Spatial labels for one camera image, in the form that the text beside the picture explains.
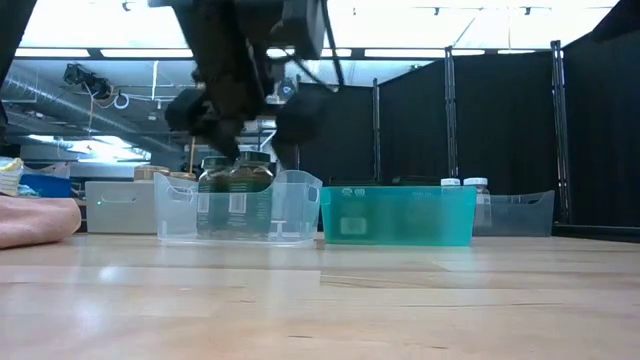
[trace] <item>plastic bin handle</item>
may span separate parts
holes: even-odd
[[[191,202],[193,201],[195,193],[190,188],[169,186],[167,188],[167,195],[169,195],[171,201],[174,202]]]
[[[106,199],[104,196],[101,197],[100,203],[107,203],[107,204],[133,204],[134,202],[138,201],[138,196],[137,195],[133,195],[130,198],[124,199],[124,200],[111,200],[111,199]]]
[[[311,200],[311,194],[315,194],[315,200]],[[312,203],[317,203],[320,201],[320,189],[318,189],[315,186],[309,186],[309,191],[307,192],[307,200],[309,200]]]

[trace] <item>bottle cap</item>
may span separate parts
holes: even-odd
[[[441,179],[440,186],[460,186],[460,179],[456,179],[456,178]]]
[[[464,179],[464,184],[473,186],[487,186],[489,185],[489,180],[487,178],[468,178]]]
[[[213,169],[218,166],[230,166],[231,161],[226,156],[207,156],[202,160],[202,168]]]
[[[270,163],[271,155],[260,151],[243,151],[240,153],[238,161]]]

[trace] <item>label on bin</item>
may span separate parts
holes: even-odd
[[[340,232],[343,235],[364,235],[367,233],[367,219],[341,218]]]

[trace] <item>translucent plastic container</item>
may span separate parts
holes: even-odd
[[[471,244],[473,187],[331,187],[321,202],[330,244]]]
[[[296,245],[313,241],[318,228],[320,189],[322,181],[303,171],[284,171],[271,186],[260,193],[198,193],[198,183],[154,175],[156,222],[158,238],[168,242],[186,243],[257,243]],[[231,212],[246,211],[252,197],[271,197],[268,229],[252,226],[261,221],[225,226],[211,235],[198,235],[196,219],[205,204],[228,204]]]
[[[475,228],[475,236],[551,236],[554,191],[528,195],[492,195],[491,226]]]

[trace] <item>white bottle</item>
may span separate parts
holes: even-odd
[[[491,227],[491,194],[487,187],[487,178],[464,179],[465,186],[475,186],[476,188],[476,217],[473,221],[474,228]]]

